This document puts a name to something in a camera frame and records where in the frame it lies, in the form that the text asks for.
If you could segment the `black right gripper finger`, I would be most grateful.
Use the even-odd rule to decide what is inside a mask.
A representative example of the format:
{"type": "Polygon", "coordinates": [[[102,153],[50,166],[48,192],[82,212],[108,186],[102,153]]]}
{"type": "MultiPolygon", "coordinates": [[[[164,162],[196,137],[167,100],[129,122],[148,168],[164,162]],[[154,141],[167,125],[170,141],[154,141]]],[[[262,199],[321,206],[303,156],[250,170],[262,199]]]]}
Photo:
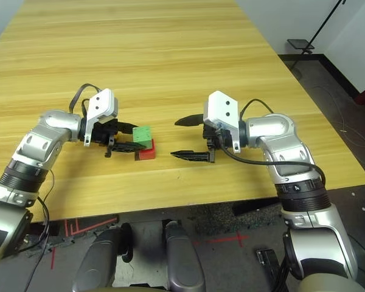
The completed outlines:
{"type": "Polygon", "coordinates": [[[195,127],[203,124],[203,114],[193,114],[178,119],[174,125],[181,127],[195,127]]]}
{"type": "Polygon", "coordinates": [[[176,158],[180,158],[187,161],[195,161],[195,162],[209,161],[209,153],[207,151],[195,152],[193,150],[178,150],[178,151],[173,151],[170,154],[176,158]]]}

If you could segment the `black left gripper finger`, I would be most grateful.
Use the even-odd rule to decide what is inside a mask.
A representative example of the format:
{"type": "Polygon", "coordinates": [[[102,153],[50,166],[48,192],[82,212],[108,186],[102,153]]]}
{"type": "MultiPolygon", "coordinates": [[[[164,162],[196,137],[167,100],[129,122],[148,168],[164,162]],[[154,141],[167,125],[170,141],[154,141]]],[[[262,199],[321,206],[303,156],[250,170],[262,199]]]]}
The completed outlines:
{"type": "Polygon", "coordinates": [[[122,153],[132,153],[145,149],[146,146],[136,142],[114,142],[113,145],[110,146],[111,151],[122,152],[122,153]]]}
{"type": "Polygon", "coordinates": [[[117,130],[123,134],[132,134],[133,129],[136,127],[137,125],[133,125],[131,123],[117,122],[117,130]]]}

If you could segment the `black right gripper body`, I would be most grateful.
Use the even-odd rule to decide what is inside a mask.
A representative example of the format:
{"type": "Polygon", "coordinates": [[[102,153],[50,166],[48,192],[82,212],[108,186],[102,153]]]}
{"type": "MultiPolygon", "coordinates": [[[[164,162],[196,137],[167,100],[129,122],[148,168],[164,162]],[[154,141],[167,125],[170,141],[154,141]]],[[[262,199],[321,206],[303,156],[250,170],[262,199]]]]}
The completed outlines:
{"type": "Polygon", "coordinates": [[[221,145],[226,148],[232,147],[232,136],[229,130],[222,132],[222,139],[217,135],[217,130],[208,125],[203,125],[203,138],[207,140],[207,158],[206,162],[215,162],[215,151],[221,150],[221,145]]]}

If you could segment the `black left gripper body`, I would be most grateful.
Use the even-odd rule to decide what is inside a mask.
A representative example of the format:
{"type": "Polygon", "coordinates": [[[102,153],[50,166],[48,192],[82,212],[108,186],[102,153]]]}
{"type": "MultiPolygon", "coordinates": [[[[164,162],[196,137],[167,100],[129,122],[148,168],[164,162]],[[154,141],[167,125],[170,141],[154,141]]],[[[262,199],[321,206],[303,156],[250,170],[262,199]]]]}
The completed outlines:
{"type": "Polygon", "coordinates": [[[106,146],[105,157],[110,158],[115,144],[115,135],[118,132],[118,120],[112,119],[106,123],[97,122],[92,130],[92,142],[106,146]]]}

